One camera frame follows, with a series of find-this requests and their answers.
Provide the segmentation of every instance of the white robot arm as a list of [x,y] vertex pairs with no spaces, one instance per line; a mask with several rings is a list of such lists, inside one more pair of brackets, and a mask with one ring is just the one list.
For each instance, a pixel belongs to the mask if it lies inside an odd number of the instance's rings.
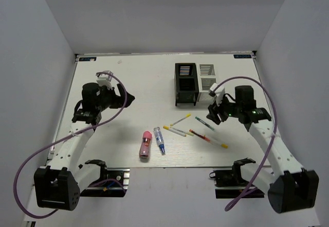
[[[82,88],[82,100],[74,111],[69,135],[59,152],[47,166],[34,173],[36,201],[39,207],[65,209],[76,208],[80,193],[92,182],[107,179],[106,163],[89,160],[78,164],[88,140],[101,120],[101,112],[107,108],[118,109],[124,104],[124,90],[117,85],[120,96],[111,86],[111,73],[98,75],[97,83],[87,83]],[[135,97],[127,93],[124,107],[128,107]]]
[[[217,84],[210,88],[215,97],[209,105],[207,118],[219,125],[228,117],[236,117],[244,124],[247,131],[258,142],[272,167],[273,174],[261,169],[253,185],[268,194],[272,208],[277,213],[310,208],[315,204],[319,178],[315,171],[307,171],[288,150],[281,137],[275,136],[273,145],[267,154],[274,124],[264,108],[257,108],[253,97],[253,88],[249,85],[237,86],[235,97],[225,93],[225,88]],[[232,179],[237,185],[249,182],[258,169],[252,159],[242,159],[232,166]]]

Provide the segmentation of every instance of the label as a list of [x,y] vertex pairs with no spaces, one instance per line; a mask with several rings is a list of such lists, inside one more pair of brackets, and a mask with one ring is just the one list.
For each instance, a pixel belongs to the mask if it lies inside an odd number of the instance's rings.
[[79,61],[96,61],[96,57],[80,57]]
[[235,59],[251,59],[251,55],[233,55]]
[[146,147],[150,146],[151,140],[149,138],[143,138],[143,143]]

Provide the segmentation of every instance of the white wall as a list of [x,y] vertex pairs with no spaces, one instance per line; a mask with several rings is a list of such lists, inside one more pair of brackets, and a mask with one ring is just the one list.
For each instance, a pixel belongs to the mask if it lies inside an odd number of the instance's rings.
[[280,132],[320,177],[316,211],[329,226],[329,0],[285,0],[258,52]]
[[284,0],[46,0],[83,53],[256,50]]
[[[0,219],[1,226],[21,226],[14,175],[29,154],[51,141],[74,68],[74,54],[45,0],[0,0],[0,66]],[[42,157],[20,177],[24,205]]]

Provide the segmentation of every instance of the white tabletop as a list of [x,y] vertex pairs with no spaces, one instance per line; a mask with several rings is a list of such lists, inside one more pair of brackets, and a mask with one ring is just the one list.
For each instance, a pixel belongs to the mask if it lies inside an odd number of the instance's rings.
[[[112,71],[124,84],[127,91],[136,97],[116,119],[97,128],[84,149],[80,162],[90,159],[106,161],[108,167],[221,167],[231,166],[235,160],[246,157],[258,163],[264,153],[245,127],[231,118],[217,126],[206,119],[207,106],[175,107],[174,65],[175,63],[216,64],[220,80],[233,76],[248,76],[259,80],[252,59],[235,59],[233,55],[131,55],[98,56],[96,61],[78,62],[67,105],[59,128],[57,139],[69,132],[76,103],[81,99],[82,85],[96,82],[95,73]],[[234,95],[237,85],[251,85],[258,107],[268,105],[263,91],[248,80],[233,80],[225,84],[226,92]],[[118,110],[102,112],[102,120],[113,116]],[[212,145],[197,136],[181,137],[162,128],[163,125],[184,117],[192,116],[175,127],[212,136],[229,146]],[[199,123],[195,116],[205,120],[216,129],[216,133]],[[148,162],[141,162],[138,151],[145,130],[153,133],[154,127],[161,127],[166,154],[161,155],[153,139]]]

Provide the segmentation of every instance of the purple cable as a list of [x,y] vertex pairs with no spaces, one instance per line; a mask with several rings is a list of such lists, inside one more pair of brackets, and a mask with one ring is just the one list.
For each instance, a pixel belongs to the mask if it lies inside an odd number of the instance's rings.
[[278,117],[277,117],[277,110],[276,110],[276,107],[274,106],[274,103],[273,103],[273,100],[272,98],[270,97],[268,91],[263,87],[262,84],[260,84],[258,81],[254,80],[253,78],[250,78],[250,77],[246,77],[246,76],[236,76],[236,77],[232,77],[232,78],[228,78],[226,80],[224,80],[222,83],[220,83],[215,89],[214,89],[214,92],[216,92],[216,90],[222,86],[224,83],[226,83],[227,81],[230,81],[230,80],[233,80],[233,79],[248,79],[248,80],[251,80],[253,82],[255,82],[256,84],[258,84],[262,89],[263,91],[266,93],[269,101],[271,102],[271,105],[272,105],[272,108],[273,108],[273,116],[274,116],[274,128],[273,128],[273,135],[271,137],[271,140],[269,142],[269,145],[266,149],[266,152],[264,153],[264,157],[261,161],[261,163],[259,164],[259,167],[257,168],[255,174],[252,176],[252,178],[250,179],[249,183],[247,184],[247,186],[245,187],[245,189],[239,194],[239,196],[237,196],[235,199],[233,199],[232,201],[230,201],[227,206],[225,207],[225,211],[228,212],[229,210],[231,210],[237,203],[238,201],[242,198],[242,197],[245,197],[246,195],[250,194],[251,192],[255,191],[256,188],[252,189],[252,190],[249,190],[250,186],[252,185],[252,183],[254,182],[254,180],[256,179],[256,177],[258,176],[259,172],[261,171],[262,167],[264,166],[265,164],[265,161],[269,155],[269,152],[271,150],[271,147],[273,145],[273,142],[274,142],[274,138],[275,138],[275,134],[277,132],[277,128],[278,128]]
[[97,125],[94,125],[94,126],[91,126],[91,127],[88,127],[88,128],[84,128],[84,129],[81,129],[80,131],[78,131],[78,132],[76,132],[76,133],[73,133],[72,135],[68,135],[68,136],[66,136],[66,137],[64,137],[64,138],[61,138],[60,140],[58,140],[58,141],[56,141],[56,142],[53,142],[53,143],[51,143],[50,145],[47,145],[47,146],[45,146],[45,147],[39,149],[38,151],[36,151],[36,152],[33,153],[32,155],[30,155],[27,159],[25,159],[25,161],[21,164],[21,166],[19,167],[19,169],[17,170],[17,173],[16,173],[16,175],[15,175],[14,184],[13,184],[13,192],[14,192],[15,201],[16,201],[17,205],[19,206],[19,208],[20,208],[20,209],[21,209],[21,210],[22,210],[27,216],[29,216],[29,217],[31,217],[31,218],[35,218],[35,219],[47,218],[47,217],[51,216],[52,214],[54,214],[55,212],[57,212],[58,209],[56,209],[56,210],[54,210],[54,211],[52,211],[51,213],[48,213],[48,214],[46,214],[46,215],[38,216],[38,215],[34,215],[34,214],[30,213],[30,212],[29,212],[29,211],[28,211],[28,210],[22,205],[22,203],[21,203],[21,201],[20,201],[20,199],[19,199],[18,193],[17,193],[17,181],[18,181],[18,179],[19,179],[19,176],[20,176],[20,173],[21,173],[22,169],[23,169],[24,166],[27,164],[27,162],[29,162],[34,156],[36,156],[36,155],[39,154],[40,152],[42,152],[42,151],[44,151],[44,150],[46,150],[46,149],[48,149],[48,148],[50,148],[50,147],[52,147],[52,146],[54,146],[54,145],[60,143],[60,142],[63,142],[63,141],[66,141],[66,140],[72,138],[73,135],[77,135],[77,134],[83,133],[83,132],[85,132],[85,131],[87,131],[87,130],[94,129],[94,128],[96,128],[96,127],[99,127],[99,126],[101,126],[101,125],[104,125],[104,124],[106,124],[106,123],[109,123],[110,121],[112,121],[114,118],[116,118],[116,117],[117,117],[117,116],[123,111],[124,106],[125,106],[126,103],[127,103],[127,91],[126,91],[124,85],[122,84],[122,82],[121,82],[116,76],[114,76],[113,74],[109,74],[109,73],[106,73],[106,72],[98,72],[98,73],[96,73],[97,76],[100,75],[100,74],[107,74],[107,75],[110,75],[111,77],[113,77],[114,79],[116,79],[117,82],[118,82],[120,85],[122,85],[122,88],[123,88],[123,91],[124,91],[124,102],[123,102],[123,105],[122,105],[121,109],[120,109],[120,110],[119,110],[114,116],[112,116],[110,119],[108,119],[108,120],[106,120],[106,121],[103,121],[102,123],[98,123]]
[[89,187],[97,187],[97,186],[99,186],[99,185],[104,184],[105,182],[115,182],[116,184],[118,184],[118,185],[122,188],[122,190],[123,190],[124,192],[126,192],[126,190],[124,189],[124,187],[122,186],[122,184],[121,184],[119,181],[115,180],[115,179],[105,179],[105,180],[103,180],[103,181],[100,181],[100,182],[97,182],[97,183],[91,184]]

